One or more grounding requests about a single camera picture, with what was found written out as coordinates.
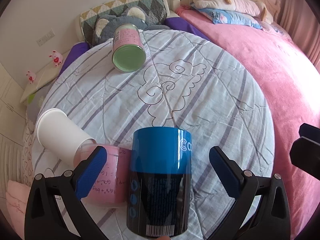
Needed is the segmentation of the pink folded quilt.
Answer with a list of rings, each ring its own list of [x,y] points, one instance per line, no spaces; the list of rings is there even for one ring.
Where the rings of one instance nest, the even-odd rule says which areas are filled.
[[[24,239],[25,212],[30,193],[30,187],[9,180],[6,191],[7,209],[15,232]]]

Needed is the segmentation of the pink curtain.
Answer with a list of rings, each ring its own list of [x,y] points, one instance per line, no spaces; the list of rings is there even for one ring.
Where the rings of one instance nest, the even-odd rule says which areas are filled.
[[[285,0],[280,25],[319,69],[319,22],[305,0]]]

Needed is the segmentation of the pink fleece bedspread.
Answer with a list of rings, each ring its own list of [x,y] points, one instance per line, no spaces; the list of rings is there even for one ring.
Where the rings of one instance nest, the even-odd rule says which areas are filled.
[[[319,72],[295,44],[281,36],[245,25],[215,24],[188,7],[176,12],[242,63],[266,96],[276,141],[273,170],[283,178],[291,237],[297,237],[319,204],[319,181],[293,166],[289,152],[301,124],[319,126]]]

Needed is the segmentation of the larger pink pig figurine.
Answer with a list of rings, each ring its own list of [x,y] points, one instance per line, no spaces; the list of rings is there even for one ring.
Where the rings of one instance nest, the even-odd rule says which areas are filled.
[[[63,55],[55,50],[52,51],[49,57],[52,59],[55,67],[58,67],[63,62]]]

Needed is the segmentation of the green pink can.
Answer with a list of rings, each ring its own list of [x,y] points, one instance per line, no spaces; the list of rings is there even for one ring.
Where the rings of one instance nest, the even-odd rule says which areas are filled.
[[[146,52],[138,28],[131,23],[120,25],[114,32],[112,62],[121,72],[139,70],[146,61]]]

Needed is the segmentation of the grey flower pattern pillow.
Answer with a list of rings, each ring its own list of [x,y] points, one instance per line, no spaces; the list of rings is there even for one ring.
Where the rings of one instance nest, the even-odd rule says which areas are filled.
[[[49,86],[44,86],[27,98],[27,116],[29,119],[36,119],[42,107],[44,99],[50,90]]]

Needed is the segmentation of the cream wardrobe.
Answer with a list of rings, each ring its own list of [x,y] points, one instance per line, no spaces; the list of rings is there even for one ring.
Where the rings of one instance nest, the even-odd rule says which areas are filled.
[[[26,106],[20,103],[23,89],[1,66],[1,203],[9,180],[23,181],[23,136]]]

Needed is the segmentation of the white wall socket panel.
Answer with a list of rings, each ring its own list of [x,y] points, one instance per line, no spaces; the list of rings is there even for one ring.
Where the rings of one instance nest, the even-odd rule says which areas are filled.
[[[38,40],[36,40],[36,43],[39,47],[41,47],[42,45],[44,45],[46,42],[48,42],[50,39],[52,39],[55,36],[55,33],[53,31],[53,29],[51,29],[48,33],[46,33],[45,35],[43,35],[41,38],[39,38]]]

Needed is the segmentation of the blue black metal cup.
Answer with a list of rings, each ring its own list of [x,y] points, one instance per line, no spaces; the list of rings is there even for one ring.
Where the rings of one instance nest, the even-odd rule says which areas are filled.
[[[145,238],[175,237],[188,228],[192,137],[174,127],[133,134],[127,228]]]

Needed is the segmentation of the grey cat plush cushion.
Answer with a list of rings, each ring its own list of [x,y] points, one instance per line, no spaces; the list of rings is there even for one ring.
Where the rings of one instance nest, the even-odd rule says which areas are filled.
[[[113,38],[116,29],[121,25],[135,25],[138,30],[162,30],[170,29],[166,25],[159,24],[152,20],[139,6],[127,8],[120,16],[105,15],[95,23],[92,37],[92,46],[97,46]]]

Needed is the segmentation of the small pink pig figurine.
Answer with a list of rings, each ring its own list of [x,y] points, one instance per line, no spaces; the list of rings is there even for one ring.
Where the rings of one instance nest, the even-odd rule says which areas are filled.
[[[27,71],[26,76],[30,84],[34,83],[34,81],[36,80],[36,74],[31,71]]]

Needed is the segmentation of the pink paper cup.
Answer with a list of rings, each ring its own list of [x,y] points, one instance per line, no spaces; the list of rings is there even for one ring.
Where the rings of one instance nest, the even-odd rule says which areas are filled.
[[[131,150],[101,145],[107,152],[107,161],[100,171],[85,202],[106,207],[125,205],[129,191]]]

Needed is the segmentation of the white bedside table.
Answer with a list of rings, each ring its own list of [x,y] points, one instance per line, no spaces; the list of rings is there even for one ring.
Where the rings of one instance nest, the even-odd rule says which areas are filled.
[[[30,94],[35,93],[37,90],[42,88],[47,83],[53,81],[59,74],[70,50],[63,54],[63,62],[56,67],[53,61],[50,61],[47,65],[45,65],[41,70],[36,72],[36,79],[33,83],[27,82],[27,85],[24,89],[24,92],[20,98],[20,103],[26,102],[28,96]]]

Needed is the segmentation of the striped white round tablecloth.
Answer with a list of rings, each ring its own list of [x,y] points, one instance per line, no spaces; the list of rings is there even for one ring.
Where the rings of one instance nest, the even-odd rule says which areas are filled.
[[[124,73],[112,41],[76,59],[55,81],[41,111],[58,108],[100,144],[131,148],[134,131],[177,127],[192,135],[188,230],[206,239],[233,204],[209,162],[219,146],[242,169],[269,177],[274,129],[267,101],[246,68],[220,46],[184,31],[140,33],[146,61]]]

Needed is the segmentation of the blue cartoon pillow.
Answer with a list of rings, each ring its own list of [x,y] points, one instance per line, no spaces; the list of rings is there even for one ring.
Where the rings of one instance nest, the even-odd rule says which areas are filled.
[[[256,19],[248,14],[212,8],[199,9],[194,3],[191,3],[191,7],[202,15],[206,16],[214,24],[245,25],[255,29],[263,28]]]

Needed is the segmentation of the heart pattern bed sheet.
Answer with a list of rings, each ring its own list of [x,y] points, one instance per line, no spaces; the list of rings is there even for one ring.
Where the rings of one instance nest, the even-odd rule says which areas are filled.
[[[34,127],[33,122],[28,118],[27,113],[25,114],[26,125],[23,135],[23,151],[22,151],[22,174],[23,183],[27,186],[31,186],[34,178],[34,171],[32,165],[32,146],[34,142]]]

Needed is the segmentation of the purple blanket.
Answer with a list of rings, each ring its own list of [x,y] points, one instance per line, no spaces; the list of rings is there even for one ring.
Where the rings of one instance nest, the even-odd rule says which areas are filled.
[[[206,35],[204,35],[202,32],[199,31],[199,29],[191,25],[189,22],[187,22],[183,18],[180,18],[180,17],[167,18],[164,21],[164,25],[166,25],[170,29],[185,31],[209,41],[209,38]],[[82,54],[87,52],[89,49],[90,49],[90,46],[87,42],[83,41],[75,44],[71,48],[69,54],[67,55],[57,77],[59,77],[77,58],[79,58]]]

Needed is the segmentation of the triangle pattern quilted pillow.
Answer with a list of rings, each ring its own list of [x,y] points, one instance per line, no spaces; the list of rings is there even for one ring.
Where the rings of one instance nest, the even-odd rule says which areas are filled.
[[[76,24],[77,36],[80,40],[92,45],[96,21],[105,15],[121,16],[131,7],[140,7],[153,24],[161,24],[169,16],[167,0],[114,0],[106,2],[82,12]]]

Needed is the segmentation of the white plush dog toy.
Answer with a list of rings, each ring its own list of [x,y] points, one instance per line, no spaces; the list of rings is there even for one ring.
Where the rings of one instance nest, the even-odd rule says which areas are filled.
[[[193,0],[198,9],[221,9],[248,14],[271,24],[274,19],[267,6],[261,1],[252,0]]]

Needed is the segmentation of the white paper cup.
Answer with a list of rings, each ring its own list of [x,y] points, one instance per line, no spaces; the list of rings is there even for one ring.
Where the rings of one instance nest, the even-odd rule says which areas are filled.
[[[78,148],[96,140],[77,126],[58,108],[43,112],[35,125],[38,142],[67,165],[74,167]]]

